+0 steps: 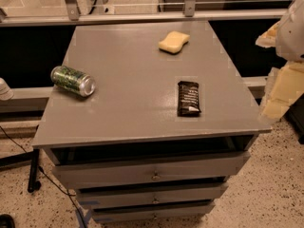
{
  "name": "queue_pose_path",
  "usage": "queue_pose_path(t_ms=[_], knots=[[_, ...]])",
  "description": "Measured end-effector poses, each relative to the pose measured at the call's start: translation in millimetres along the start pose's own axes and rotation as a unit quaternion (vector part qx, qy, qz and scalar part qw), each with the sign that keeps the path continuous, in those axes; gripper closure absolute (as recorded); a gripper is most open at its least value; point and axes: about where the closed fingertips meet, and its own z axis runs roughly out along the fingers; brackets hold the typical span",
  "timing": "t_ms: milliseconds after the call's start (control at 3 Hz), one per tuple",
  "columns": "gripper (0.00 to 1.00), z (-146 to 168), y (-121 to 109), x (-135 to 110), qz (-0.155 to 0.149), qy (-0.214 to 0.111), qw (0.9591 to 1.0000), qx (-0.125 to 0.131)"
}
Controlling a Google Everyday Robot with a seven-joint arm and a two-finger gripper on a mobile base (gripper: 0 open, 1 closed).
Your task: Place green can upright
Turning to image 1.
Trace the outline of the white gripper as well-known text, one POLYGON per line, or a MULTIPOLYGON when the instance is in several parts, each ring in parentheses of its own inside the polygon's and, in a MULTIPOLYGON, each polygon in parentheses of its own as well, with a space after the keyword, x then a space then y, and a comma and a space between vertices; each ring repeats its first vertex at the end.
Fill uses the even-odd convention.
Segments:
POLYGON ((262 48, 274 48, 288 62, 273 67, 267 77, 260 116, 278 121, 304 94, 304 0, 294 0, 281 20, 256 39, 262 48))

